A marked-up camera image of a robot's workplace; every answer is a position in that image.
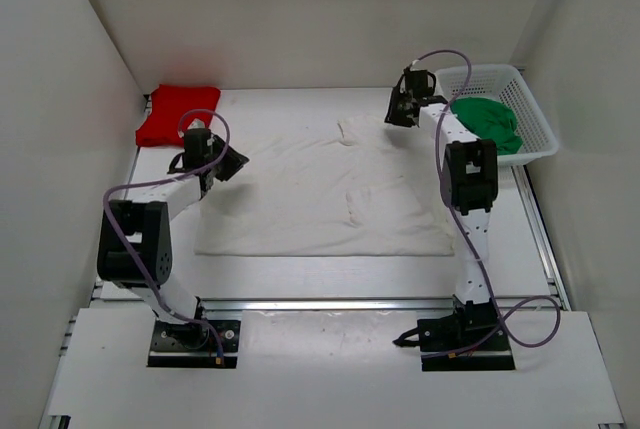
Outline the aluminium table rail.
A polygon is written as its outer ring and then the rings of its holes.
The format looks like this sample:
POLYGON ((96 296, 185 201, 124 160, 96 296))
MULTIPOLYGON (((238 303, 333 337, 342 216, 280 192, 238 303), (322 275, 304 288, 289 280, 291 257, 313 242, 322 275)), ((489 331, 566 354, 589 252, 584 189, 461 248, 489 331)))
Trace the aluminium table rail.
MULTIPOLYGON (((513 298, 499 300, 503 310, 511 309, 519 302, 513 298)), ((134 299, 93 299, 90 308, 116 308, 129 305, 143 304, 134 299)), ((205 300, 203 306, 208 311, 420 311, 420 310, 448 310, 452 308, 451 299, 431 298, 403 298, 403 299, 210 299, 205 300)), ((553 309, 549 301, 536 300, 528 302, 524 309, 541 310, 553 309)))

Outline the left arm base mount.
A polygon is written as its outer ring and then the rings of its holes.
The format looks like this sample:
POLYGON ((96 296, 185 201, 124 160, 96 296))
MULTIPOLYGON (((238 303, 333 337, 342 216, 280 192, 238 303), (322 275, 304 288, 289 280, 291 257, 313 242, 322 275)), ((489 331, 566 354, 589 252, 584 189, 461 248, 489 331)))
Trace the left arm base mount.
POLYGON ((217 340, 199 325, 169 324, 157 320, 150 340, 147 366, 170 369, 235 369, 241 335, 239 319, 210 319, 223 350, 217 355, 217 340))

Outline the green t shirt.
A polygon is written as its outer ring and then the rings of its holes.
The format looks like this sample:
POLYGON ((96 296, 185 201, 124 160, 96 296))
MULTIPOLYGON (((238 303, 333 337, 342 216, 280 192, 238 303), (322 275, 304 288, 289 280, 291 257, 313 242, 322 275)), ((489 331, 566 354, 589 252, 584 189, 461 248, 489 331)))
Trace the green t shirt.
POLYGON ((481 97, 456 100, 451 111, 480 139, 490 139, 499 156, 517 154, 523 141, 517 134, 514 112, 501 102, 481 97))

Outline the white plastic basket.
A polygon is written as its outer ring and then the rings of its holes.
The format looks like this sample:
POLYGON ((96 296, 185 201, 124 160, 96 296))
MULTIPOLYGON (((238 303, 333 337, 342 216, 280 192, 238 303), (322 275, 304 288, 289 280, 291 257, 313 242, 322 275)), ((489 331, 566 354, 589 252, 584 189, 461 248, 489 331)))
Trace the white plastic basket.
POLYGON ((522 139, 522 146, 516 154, 499 156, 499 166, 524 166, 557 153, 559 143, 529 87, 514 66, 473 65, 470 81, 464 90, 466 66, 439 69, 435 75, 437 92, 447 99, 460 93, 462 98, 479 97, 498 101, 512 110, 517 120, 515 133, 522 139))

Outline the white t shirt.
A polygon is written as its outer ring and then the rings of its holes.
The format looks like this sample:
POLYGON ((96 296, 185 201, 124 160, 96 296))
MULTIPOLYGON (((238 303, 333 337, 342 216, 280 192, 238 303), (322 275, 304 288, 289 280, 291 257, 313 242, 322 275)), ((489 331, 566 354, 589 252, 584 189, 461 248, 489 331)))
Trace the white t shirt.
POLYGON ((200 204, 194 251, 206 256, 444 256, 434 141, 374 116, 231 139, 248 164, 200 204))

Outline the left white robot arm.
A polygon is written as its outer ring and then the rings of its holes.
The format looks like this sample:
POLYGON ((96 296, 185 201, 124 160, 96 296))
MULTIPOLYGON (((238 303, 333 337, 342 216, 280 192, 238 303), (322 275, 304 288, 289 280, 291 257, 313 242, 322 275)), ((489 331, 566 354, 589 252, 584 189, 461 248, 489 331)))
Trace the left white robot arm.
POLYGON ((199 298, 171 275, 171 220, 248 162, 210 129, 188 129, 183 151, 171 160, 165 179, 127 185, 127 190, 142 191, 133 199, 106 195, 103 200, 98 276, 139 296, 158 320, 176 325, 175 337, 188 349, 206 344, 210 326, 199 298))

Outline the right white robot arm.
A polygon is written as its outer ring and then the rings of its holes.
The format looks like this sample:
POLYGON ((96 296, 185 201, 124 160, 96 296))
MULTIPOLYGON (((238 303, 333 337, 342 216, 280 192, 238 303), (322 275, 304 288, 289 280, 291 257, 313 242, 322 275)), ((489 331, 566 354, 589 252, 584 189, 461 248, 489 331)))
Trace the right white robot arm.
POLYGON ((484 338, 485 328, 497 323, 483 273, 490 211, 498 194, 497 149, 451 113, 447 101, 435 94, 435 85, 433 73, 405 68, 392 89, 385 122, 400 127, 422 125, 438 140, 441 198, 459 231, 456 253, 462 267, 449 336, 458 347, 470 349, 484 338))

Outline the red t shirt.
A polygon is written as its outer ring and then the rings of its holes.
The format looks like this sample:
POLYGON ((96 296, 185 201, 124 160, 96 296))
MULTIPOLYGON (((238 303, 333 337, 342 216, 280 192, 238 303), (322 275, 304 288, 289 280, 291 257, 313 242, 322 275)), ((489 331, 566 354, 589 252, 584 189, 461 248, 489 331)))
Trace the red t shirt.
POLYGON ((195 120, 208 127, 221 97, 216 87, 160 85, 151 94, 151 112, 136 130, 138 147, 183 147, 179 132, 195 120))

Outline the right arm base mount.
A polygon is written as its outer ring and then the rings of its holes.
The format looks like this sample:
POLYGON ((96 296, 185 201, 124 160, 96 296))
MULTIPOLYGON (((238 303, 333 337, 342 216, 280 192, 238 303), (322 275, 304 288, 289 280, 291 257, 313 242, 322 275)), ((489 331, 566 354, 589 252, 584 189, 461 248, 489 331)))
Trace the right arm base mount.
POLYGON ((418 348, 423 372, 513 371, 509 338, 498 320, 462 313, 419 319, 415 328, 398 336, 399 348, 418 348))

